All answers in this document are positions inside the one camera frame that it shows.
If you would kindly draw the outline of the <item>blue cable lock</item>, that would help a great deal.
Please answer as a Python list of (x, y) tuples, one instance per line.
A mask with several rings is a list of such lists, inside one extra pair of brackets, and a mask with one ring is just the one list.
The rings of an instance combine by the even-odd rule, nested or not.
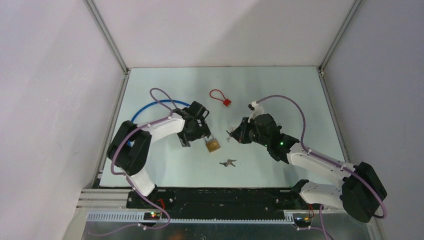
[[(190, 104), (189, 103), (187, 103), (187, 102), (184, 102), (184, 101), (180, 101), (180, 100), (172, 100), (172, 99), (161, 99), (161, 100), (159, 100), (159, 102), (160, 103), (172, 103), (172, 102), (174, 102), (175, 104), (179, 104), (179, 105), (183, 105), (183, 106), (185, 106), (185, 107), (189, 107), (190, 106)], [(137, 117), (143, 112), (143, 111), (145, 111), (146, 109), (148, 109), (149, 107), (152, 107), (152, 106), (154, 106), (154, 105), (157, 105), (158, 104), (158, 102), (156, 102), (156, 101), (154, 101), (154, 102), (151, 102), (151, 103), (149, 103), (149, 104), (147, 104), (147, 105), (145, 105), (145, 106), (143, 106), (142, 108), (140, 108), (134, 115), (133, 115), (133, 117), (130, 119), (130, 121), (131, 122), (135, 122), (135, 120), (137, 119)]]

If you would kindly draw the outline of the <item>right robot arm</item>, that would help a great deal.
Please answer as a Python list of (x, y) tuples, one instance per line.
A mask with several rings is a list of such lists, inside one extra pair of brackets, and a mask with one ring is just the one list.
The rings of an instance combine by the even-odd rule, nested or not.
[(291, 204), (297, 209), (304, 209), (309, 204), (327, 205), (345, 210), (359, 222), (368, 223), (376, 217), (380, 202), (388, 195), (370, 164), (354, 165), (313, 151), (297, 138), (282, 133), (268, 113), (254, 119), (243, 117), (240, 125), (228, 135), (240, 144), (264, 146), (275, 161), (306, 169), (330, 182), (319, 184), (300, 180), (290, 196)]

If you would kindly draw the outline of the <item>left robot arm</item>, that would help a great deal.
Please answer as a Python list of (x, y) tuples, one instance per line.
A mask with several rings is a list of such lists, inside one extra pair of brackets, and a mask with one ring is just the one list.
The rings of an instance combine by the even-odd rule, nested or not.
[(183, 147), (211, 136), (206, 123), (209, 110), (201, 103), (193, 101), (185, 108), (175, 108), (168, 116), (137, 125), (124, 121), (109, 144), (106, 156), (111, 160), (110, 171), (117, 175), (115, 167), (123, 175), (135, 192), (138, 201), (145, 208), (153, 208), (158, 202), (157, 187), (145, 167), (151, 144), (176, 134)]

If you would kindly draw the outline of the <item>brass padlock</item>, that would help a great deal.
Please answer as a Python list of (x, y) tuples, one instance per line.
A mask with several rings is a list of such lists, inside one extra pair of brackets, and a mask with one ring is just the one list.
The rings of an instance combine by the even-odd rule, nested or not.
[(206, 136), (203, 139), (209, 153), (212, 153), (221, 148), (218, 140), (213, 135)]

